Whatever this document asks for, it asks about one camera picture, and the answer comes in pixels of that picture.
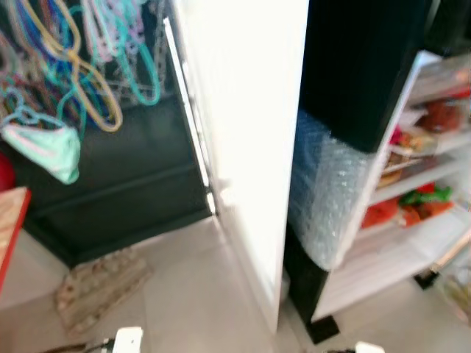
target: white door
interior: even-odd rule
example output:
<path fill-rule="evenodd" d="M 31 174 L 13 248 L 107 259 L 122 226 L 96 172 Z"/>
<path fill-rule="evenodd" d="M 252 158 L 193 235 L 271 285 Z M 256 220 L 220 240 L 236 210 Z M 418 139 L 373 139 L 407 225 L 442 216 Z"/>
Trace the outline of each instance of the white door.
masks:
<path fill-rule="evenodd" d="M 222 226 L 275 331 L 308 0 L 174 10 Z"/>

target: bubble wrap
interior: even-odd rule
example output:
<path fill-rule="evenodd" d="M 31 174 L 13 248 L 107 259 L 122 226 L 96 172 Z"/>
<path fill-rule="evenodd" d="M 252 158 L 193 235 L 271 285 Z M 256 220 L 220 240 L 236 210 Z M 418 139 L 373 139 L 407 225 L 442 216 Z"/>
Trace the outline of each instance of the bubble wrap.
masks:
<path fill-rule="evenodd" d="M 288 221 L 309 257 L 329 271 L 366 182 L 369 155 L 332 138 L 300 110 L 294 142 Z"/>

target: power cord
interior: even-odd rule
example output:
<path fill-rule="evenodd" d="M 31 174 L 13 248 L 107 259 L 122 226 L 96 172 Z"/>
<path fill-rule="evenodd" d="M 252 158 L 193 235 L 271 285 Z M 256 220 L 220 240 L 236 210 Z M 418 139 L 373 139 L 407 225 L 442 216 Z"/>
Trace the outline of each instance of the power cord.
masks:
<path fill-rule="evenodd" d="M 115 339 L 114 338 L 109 338 L 107 341 L 105 341 L 102 344 L 99 344 L 98 346 L 90 347 L 89 349 L 86 349 L 83 353 L 91 353 L 93 351 L 96 351 L 97 349 L 106 349 L 106 353 L 112 352 L 113 347 L 115 346 Z"/>
<path fill-rule="evenodd" d="M 88 349 L 85 349 L 86 346 L 87 346 L 86 343 L 73 344 L 69 346 L 62 346 L 62 347 L 50 349 L 42 353 L 71 353 L 71 352 L 91 353 L 98 349 L 106 349 L 106 353 L 111 353 L 113 351 L 113 347 L 115 346 L 115 339 L 108 338 L 105 342 L 97 346 L 90 347 Z"/>
<path fill-rule="evenodd" d="M 346 349 L 344 351 L 326 351 L 325 353 L 355 353 L 353 349 Z"/>

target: black base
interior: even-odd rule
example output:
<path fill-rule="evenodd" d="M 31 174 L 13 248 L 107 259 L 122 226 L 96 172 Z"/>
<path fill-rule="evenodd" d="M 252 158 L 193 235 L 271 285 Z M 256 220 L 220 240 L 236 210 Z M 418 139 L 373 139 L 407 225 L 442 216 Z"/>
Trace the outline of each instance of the black base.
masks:
<path fill-rule="evenodd" d="M 414 276 L 414 281 L 417 282 L 421 289 L 426 290 L 433 286 L 438 276 L 438 273 L 427 270 Z"/>
<path fill-rule="evenodd" d="M 320 343 L 340 333 L 332 316 L 311 322 L 329 273 L 314 263 L 288 224 L 286 227 L 285 260 L 291 284 L 289 296 L 312 341 Z"/>
<path fill-rule="evenodd" d="M 331 315 L 307 324 L 306 329 L 314 344 L 321 343 L 340 333 L 339 327 Z"/>

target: mint green fabric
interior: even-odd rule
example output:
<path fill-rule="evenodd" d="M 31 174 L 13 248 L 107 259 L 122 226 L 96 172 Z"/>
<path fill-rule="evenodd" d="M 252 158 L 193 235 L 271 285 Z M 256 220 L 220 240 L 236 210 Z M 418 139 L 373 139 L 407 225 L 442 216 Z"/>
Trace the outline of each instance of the mint green fabric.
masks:
<path fill-rule="evenodd" d="M 6 124 L 1 129 L 1 136 L 63 184 L 72 184 L 79 178 L 80 139 L 75 129 L 65 126 L 43 130 Z"/>

